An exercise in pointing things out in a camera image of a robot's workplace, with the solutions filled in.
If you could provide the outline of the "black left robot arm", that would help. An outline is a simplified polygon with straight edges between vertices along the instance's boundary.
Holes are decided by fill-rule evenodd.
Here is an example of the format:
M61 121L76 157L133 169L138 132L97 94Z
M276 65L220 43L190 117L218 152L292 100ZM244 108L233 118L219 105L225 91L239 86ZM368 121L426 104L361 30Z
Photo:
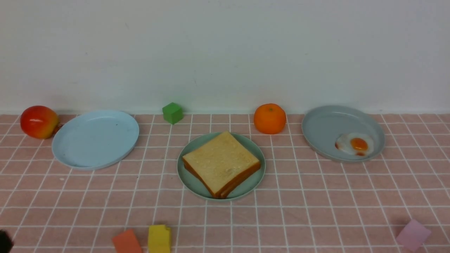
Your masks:
M0 253L10 253L14 246L9 233L3 229L0 230Z

